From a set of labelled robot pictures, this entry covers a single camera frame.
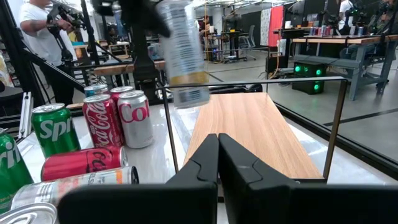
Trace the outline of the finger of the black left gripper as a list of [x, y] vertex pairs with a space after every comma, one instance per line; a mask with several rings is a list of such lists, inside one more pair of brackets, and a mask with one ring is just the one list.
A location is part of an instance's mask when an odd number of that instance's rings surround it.
[[139, 25], [143, 29], [170, 37], [170, 29], [148, 0], [119, 0], [119, 5], [122, 19], [129, 26]]

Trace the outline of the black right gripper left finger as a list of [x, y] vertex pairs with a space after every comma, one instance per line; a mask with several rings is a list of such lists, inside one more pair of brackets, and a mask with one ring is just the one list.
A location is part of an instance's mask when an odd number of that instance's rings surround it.
[[87, 185], [64, 195], [60, 224], [215, 224], [219, 140], [209, 134], [164, 184]]

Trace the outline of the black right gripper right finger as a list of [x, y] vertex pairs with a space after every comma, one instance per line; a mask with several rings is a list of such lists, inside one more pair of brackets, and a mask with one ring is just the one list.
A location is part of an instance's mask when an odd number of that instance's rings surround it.
[[298, 183], [227, 134], [219, 173], [234, 224], [398, 224], [398, 186]]

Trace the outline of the white Celsius can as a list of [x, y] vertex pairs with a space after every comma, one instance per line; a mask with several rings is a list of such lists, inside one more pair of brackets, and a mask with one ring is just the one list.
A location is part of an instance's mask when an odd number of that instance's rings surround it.
[[99, 184], [138, 184], [139, 176], [134, 166], [103, 170], [89, 174], [76, 175], [53, 181], [23, 186], [17, 191], [11, 203], [11, 210], [37, 202], [59, 204], [69, 191], [86, 185]]
[[209, 76], [199, 30], [195, 25], [195, 11], [190, 0], [163, 0], [156, 5], [158, 13], [170, 29], [169, 37], [161, 37], [166, 74], [170, 85], [199, 84], [199, 87], [174, 88], [175, 107], [191, 108], [209, 102]]

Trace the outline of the blue silver Red Bull can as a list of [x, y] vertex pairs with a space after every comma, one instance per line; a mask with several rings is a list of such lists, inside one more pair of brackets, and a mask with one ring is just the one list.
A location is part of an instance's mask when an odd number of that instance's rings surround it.
[[108, 86], [105, 84], [91, 85], [84, 88], [85, 96], [90, 97], [93, 95], [108, 94]]

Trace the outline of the silver Diet Coke can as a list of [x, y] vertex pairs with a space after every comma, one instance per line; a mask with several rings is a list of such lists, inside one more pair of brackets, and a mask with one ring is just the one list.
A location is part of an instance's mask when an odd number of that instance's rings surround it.
[[32, 203], [0, 215], [0, 224], [59, 224], [57, 209], [50, 203]]
[[154, 132], [149, 100], [142, 90], [121, 93], [118, 112], [128, 147], [139, 149], [153, 143]]

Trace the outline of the red Coca-Cola can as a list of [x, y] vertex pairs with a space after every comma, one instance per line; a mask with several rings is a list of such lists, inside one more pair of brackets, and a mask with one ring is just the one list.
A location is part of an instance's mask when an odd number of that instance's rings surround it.
[[111, 98], [113, 99], [115, 104], [117, 104], [121, 93], [133, 91], [133, 90], [134, 90], [133, 86], [119, 86], [119, 87], [111, 89], [109, 91], [109, 94], [111, 95]]
[[83, 114], [95, 147], [124, 145], [123, 129], [111, 95], [100, 94], [85, 98]]
[[125, 166], [128, 159], [123, 146], [94, 147], [46, 158], [40, 177], [51, 181]]

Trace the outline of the person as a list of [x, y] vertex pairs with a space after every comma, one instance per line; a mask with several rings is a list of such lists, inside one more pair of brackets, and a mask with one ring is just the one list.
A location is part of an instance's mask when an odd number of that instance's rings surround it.
[[[49, 4], [51, 4], [50, 0], [29, 0], [29, 2], [23, 4], [19, 13], [19, 25], [25, 33], [31, 49], [38, 56], [73, 77], [74, 74], [70, 71], [70, 67], [62, 61], [62, 50], [56, 38], [47, 29], [49, 12], [46, 10], [46, 6]], [[45, 67], [40, 69], [52, 87], [55, 101], [65, 105], [72, 104], [74, 87], [66, 84], [61, 76], [55, 72], [47, 70]]]
[[353, 3], [350, 0], [341, 0], [339, 10], [338, 32], [341, 35], [348, 35], [353, 26]]
[[210, 34], [210, 18], [209, 16], [203, 16], [203, 20], [200, 24], [200, 40], [203, 42], [204, 38]]

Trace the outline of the office chair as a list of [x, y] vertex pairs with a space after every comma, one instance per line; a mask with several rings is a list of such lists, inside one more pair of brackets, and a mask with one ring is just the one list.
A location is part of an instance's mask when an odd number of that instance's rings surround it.
[[254, 41], [254, 28], [255, 25], [251, 25], [249, 28], [249, 32], [247, 35], [241, 36], [239, 39], [243, 42], [239, 45], [239, 47], [244, 51], [244, 55], [246, 58], [252, 58], [253, 60], [257, 60], [257, 58], [248, 53], [249, 50], [253, 49], [256, 44]]

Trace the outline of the white patterned hanging cloth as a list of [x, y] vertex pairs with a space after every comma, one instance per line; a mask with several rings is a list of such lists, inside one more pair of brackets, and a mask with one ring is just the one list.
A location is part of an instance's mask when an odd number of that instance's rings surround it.
[[269, 45], [269, 26], [271, 19], [271, 8], [264, 9], [261, 11], [261, 23], [260, 23], [260, 45]]

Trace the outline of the red hanging cloth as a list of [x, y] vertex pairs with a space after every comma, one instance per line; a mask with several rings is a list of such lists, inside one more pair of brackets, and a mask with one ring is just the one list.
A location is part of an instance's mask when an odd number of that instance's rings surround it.
[[282, 27], [282, 22], [284, 18], [284, 7], [272, 7], [271, 8], [271, 17], [269, 21], [269, 37], [268, 37], [268, 46], [276, 47], [277, 41], [279, 39], [279, 33], [274, 33], [274, 30], [278, 31]]

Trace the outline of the black computer green lights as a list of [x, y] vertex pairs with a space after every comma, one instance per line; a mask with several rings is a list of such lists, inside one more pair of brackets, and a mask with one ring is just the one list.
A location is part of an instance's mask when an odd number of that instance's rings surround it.
[[[294, 78], [321, 78], [326, 75], [326, 66], [319, 63], [294, 63]], [[323, 93], [324, 81], [294, 82], [293, 90], [298, 90], [308, 95]]]

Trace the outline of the wooden workbench grey legs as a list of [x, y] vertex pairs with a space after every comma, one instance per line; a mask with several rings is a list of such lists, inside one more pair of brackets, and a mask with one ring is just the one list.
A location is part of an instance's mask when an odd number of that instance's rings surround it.
[[[349, 82], [351, 82], [349, 89], [349, 99], [354, 101], [358, 88], [366, 85], [375, 84], [377, 94], [382, 95], [387, 85], [388, 76], [391, 65], [396, 55], [396, 48], [398, 47], [398, 34], [390, 34], [382, 37], [380, 35], [373, 36], [305, 36], [293, 40], [295, 45], [294, 61], [302, 63], [320, 63], [327, 67], [348, 68], [353, 71], [352, 75], [343, 75]], [[366, 71], [366, 66], [371, 63], [375, 57], [372, 56], [368, 60], [365, 59], [366, 47], [369, 44], [385, 44], [385, 56], [380, 57], [379, 62], [383, 63], [381, 73], [379, 75]], [[300, 53], [302, 45], [308, 44], [343, 44], [343, 45], [357, 45], [358, 51], [354, 60], [322, 57], [319, 55], [304, 55]]]

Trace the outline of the wooden shelf with black frame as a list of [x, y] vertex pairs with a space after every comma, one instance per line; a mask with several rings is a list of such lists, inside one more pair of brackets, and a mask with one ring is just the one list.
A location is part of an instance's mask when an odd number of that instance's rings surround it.
[[[208, 104], [200, 107], [184, 163], [193, 156], [207, 135], [225, 133], [288, 177], [300, 182], [326, 182], [330, 175], [348, 81], [343, 77], [325, 77], [323, 81], [340, 82], [331, 129], [274, 103], [265, 92], [216, 94]], [[316, 168], [305, 152], [287, 119], [329, 139], [322, 170]]]

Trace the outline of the silver metal bracket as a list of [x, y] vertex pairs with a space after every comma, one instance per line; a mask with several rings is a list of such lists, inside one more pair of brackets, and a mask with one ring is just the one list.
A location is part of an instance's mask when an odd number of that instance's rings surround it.
[[19, 124], [18, 139], [28, 137], [32, 132], [32, 109], [34, 98], [31, 92], [24, 92], [22, 97], [21, 118]]

